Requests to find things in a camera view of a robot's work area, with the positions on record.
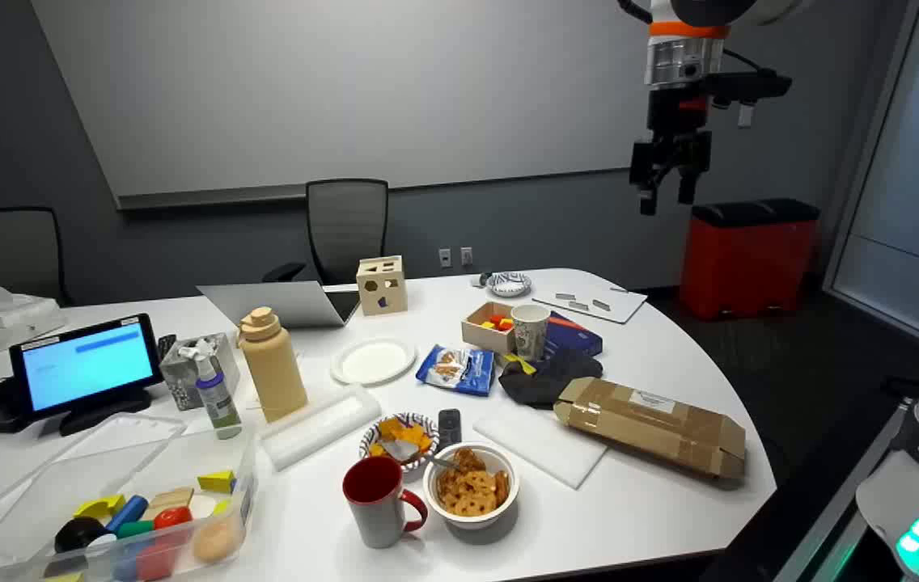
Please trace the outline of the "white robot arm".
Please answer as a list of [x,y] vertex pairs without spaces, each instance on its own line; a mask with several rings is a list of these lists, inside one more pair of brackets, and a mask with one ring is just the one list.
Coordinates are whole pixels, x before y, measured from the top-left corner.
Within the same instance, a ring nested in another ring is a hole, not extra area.
[[[670,167],[679,171],[679,200],[695,197],[710,167],[712,105],[782,97],[789,80],[775,67],[725,71],[728,32],[761,0],[617,0],[647,25],[645,86],[650,140],[630,148],[630,181],[645,190],[640,209],[656,209],[656,190]],[[900,434],[877,467],[855,488],[862,520],[888,542],[907,577],[919,582],[919,400],[902,414]]]

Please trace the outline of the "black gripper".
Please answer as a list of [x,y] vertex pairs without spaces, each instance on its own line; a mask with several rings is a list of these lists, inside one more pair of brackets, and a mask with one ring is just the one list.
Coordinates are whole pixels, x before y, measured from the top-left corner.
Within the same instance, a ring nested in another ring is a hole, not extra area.
[[640,212],[656,212],[656,190],[670,167],[679,171],[679,202],[695,200],[695,181],[710,171],[710,97],[704,86],[655,91],[647,103],[650,140],[630,153],[630,181],[640,187]]

